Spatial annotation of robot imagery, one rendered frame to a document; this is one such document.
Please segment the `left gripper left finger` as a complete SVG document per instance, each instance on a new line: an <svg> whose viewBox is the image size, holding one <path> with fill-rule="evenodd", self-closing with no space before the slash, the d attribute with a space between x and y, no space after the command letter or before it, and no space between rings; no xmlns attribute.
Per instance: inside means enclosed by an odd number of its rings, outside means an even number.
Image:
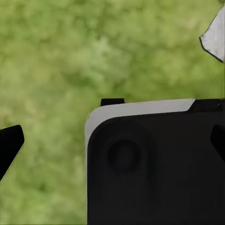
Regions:
<svg viewBox="0 0 225 225"><path fill-rule="evenodd" d="M23 144L24 135L21 125L0 130L0 180L4 177Z"/></svg>

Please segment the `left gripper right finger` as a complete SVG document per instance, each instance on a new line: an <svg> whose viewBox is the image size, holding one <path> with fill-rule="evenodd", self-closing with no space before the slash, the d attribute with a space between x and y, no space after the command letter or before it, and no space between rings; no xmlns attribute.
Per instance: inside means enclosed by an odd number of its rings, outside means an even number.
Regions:
<svg viewBox="0 0 225 225"><path fill-rule="evenodd" d="M218 152L218 154L221 156L221 158L225 162L225 127L221 125L214 125L210 142Z"/></svg>

